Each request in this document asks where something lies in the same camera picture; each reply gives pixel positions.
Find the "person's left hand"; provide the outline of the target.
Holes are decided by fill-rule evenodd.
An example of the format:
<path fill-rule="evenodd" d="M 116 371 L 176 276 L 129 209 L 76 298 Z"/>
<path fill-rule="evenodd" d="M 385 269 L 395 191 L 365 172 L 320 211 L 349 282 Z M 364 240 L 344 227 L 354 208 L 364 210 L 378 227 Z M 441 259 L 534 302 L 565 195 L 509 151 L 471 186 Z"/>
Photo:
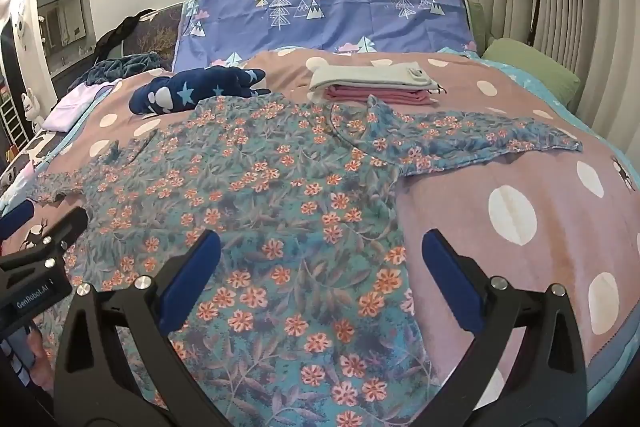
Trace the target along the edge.
<path fill-rule="evenodd" d="M 31 329 L 27 335 L 27 346 L 32 350 L 35 357 L 34 365 L 29 369 L 32 381 L 46 392 L 53 390 L 54 372 L 43 348 L 42 336 L 40 332 Z"/>

